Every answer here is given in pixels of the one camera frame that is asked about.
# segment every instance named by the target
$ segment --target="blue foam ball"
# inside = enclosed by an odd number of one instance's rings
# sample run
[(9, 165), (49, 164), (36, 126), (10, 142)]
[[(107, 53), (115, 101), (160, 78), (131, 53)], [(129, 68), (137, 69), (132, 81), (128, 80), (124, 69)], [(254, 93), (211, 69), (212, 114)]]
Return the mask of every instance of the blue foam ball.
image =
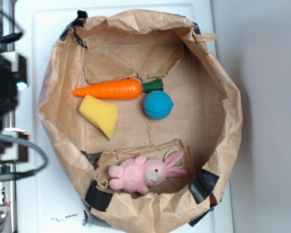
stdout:
[(163, 91), (151, 91), (144, 101), (145, 114), (152, 119), (159, 120), (167, 117), (174, 103), (170, 96)]

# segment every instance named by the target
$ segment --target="pink bunny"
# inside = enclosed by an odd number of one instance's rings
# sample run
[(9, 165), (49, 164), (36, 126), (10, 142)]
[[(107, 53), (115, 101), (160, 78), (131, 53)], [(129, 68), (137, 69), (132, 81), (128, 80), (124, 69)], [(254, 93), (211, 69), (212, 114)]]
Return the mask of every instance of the pink bunny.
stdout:
[(169, 155), (165, 161), (159, 159), (147, 159), (145, 155), (139, 155), (135, 159), (127, 159), (119, 166), (110, 166), (108, 174), (113, 178), (109, 186), (113, 190), (123, 190), (127, 193), (138, 192), (145, 195), (149, 192), (148, 186), (161, 184), (167, 178), (180, 178), (187, 176), (188, 172), (174, 168), (184, 155), (183, 151), (177, 151)]

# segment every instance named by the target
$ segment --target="brown paper bag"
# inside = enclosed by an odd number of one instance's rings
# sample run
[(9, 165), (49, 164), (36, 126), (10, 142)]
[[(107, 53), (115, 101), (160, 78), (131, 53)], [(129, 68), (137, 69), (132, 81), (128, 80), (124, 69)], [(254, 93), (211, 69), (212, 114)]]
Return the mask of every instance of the brown paper bag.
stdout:
[[(208, 52), (205, 41), (215, 35), (197, 34), (197, 28), (185, 17), (153, 11), (109, 18), (79, 12), (54, 45), (38, 116), (72, 185), (91, 213), (112, 228), (166, 233), (193, 225), (221, 201), (241, 142), (241, 97)], [(141, 82), (162, 77), (174, 108), (167, 118), (152, 120), (142, 109), (144, 95), (109, 100), (119, 107), (109, 141), (79, 114), (82, 98), (71, 91), (127, 77)], [(187, 179), (142, 197), (106, 186), (111, 164), (141, 153), (161, 158), (172, 148), (186, 151)]]

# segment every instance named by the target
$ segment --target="yellow sponge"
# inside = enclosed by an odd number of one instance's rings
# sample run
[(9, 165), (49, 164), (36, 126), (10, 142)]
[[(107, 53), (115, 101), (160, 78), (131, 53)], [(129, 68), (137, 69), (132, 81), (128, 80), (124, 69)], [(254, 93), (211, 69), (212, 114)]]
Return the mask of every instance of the yellow sponge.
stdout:
[(118, 120), (116, 104), (86, 95), (80, 105), (79, 112), (111, 140)]

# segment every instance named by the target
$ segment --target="white table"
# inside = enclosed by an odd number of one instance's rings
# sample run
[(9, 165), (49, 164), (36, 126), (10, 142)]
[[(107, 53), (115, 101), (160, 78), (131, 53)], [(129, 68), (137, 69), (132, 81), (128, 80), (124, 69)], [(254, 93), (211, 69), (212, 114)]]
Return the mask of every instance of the white table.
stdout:
[[(49, 166), (35, 177), (17, 181), (18, 232), (87, 233), (118, 232), (91, 224), (83, 225), (85, 207), (64, 174), (44, 128), (36, 116), (36, 104), (49, 63), (52, 46), (64, 28), (84, 10), (89, 17), (112, 16), (128, 9), (148, 9), (186, 16), (198, 23), (202, 33), (213, 33), (209, 0), (18, 0), (16, 21), (25, 30), (16, 49), (27, 57), (30, 87), (19, 93), (16, 126), (31, 134), (30, 140), (47, 153)], [(214, 42), (209, 42), (215, 52)], [(30, 161), (17, 170), (38, 167), (40, 160), (31, 151)], [(176, 232), (232, 233), (229, 185), (223, 201), (197, 225), (188, 224)]]

